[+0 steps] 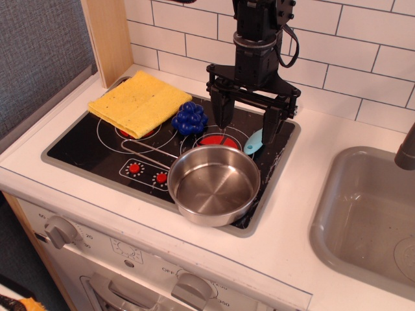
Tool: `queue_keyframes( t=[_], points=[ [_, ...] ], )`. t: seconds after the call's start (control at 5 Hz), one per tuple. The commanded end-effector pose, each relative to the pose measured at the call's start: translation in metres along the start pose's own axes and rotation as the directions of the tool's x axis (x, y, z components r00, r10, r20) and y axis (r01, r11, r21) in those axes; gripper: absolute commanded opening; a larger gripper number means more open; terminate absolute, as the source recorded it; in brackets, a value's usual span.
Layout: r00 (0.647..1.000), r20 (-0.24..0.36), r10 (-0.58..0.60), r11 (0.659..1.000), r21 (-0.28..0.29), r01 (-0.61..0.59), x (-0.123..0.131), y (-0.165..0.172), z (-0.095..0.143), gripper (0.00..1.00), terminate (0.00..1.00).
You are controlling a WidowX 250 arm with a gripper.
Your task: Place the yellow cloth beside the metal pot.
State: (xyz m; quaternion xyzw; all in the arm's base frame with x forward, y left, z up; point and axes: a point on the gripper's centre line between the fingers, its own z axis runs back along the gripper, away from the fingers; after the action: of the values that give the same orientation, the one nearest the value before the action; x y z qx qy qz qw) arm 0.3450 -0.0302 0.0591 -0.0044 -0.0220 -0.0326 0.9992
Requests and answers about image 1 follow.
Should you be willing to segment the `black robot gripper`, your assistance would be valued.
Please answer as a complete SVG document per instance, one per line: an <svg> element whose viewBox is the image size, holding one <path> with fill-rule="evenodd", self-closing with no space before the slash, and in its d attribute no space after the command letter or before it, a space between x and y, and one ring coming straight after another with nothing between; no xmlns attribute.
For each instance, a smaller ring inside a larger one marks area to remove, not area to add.
<svg viewBox="0 0 415 311"><path fill-rule="evenodd" d="M235 65L210 64L206 68L216 125L227 127L233 119L234 102L241 101L265 110L262 143L271 144L286 118L296 114L296 99L301 91L284 81L278 68L293 66L300 46L296 46L291 61L285 64L281 58L281 35L261 41L235 35L233 40Z"/></svg>

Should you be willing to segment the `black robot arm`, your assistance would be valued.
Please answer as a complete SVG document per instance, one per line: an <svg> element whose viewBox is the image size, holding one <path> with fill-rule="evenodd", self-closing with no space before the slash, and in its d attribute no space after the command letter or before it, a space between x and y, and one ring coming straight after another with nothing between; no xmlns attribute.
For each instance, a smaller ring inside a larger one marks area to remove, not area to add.
<svg viewBox="0 0 415 311"><path fill-rule="evenodd" d="M289 68L281 58L283 34L296 39L288 26L294 17L295 1L234 1L237 30L234 65L211 64L207 67L215 123L227 127L233 119L236 102L264 110L263 144L273 142L283 123L296 114L296 100L301 92L279 76L279 67Z"/></svg>

